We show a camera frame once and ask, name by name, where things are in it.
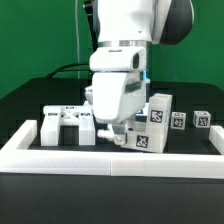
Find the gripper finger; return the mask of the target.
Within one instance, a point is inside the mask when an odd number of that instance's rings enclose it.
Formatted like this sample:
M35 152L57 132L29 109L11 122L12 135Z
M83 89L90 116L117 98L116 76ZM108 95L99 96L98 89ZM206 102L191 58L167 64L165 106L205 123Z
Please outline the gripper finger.
M126 130L125 125L121 124L109 124L108 130L112 134L112 141L116 145L124 145L126 143Z

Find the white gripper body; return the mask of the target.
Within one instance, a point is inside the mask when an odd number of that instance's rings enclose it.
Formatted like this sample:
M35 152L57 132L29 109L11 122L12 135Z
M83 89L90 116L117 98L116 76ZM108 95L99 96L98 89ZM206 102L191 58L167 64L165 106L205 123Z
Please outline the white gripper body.
M119 124L145 106L146 81L140 72L96 72L85 95L98 123Z

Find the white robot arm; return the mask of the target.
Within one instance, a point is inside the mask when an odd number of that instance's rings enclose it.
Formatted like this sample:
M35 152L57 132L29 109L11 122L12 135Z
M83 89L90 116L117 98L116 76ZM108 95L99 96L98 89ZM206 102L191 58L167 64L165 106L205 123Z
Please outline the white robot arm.
M98 47L89 65L92 85L86 98L97 122L107 130L98 135L126 143L126 122L145 106L149 44L175 45L194 22L192 0L95 0L94 26Z

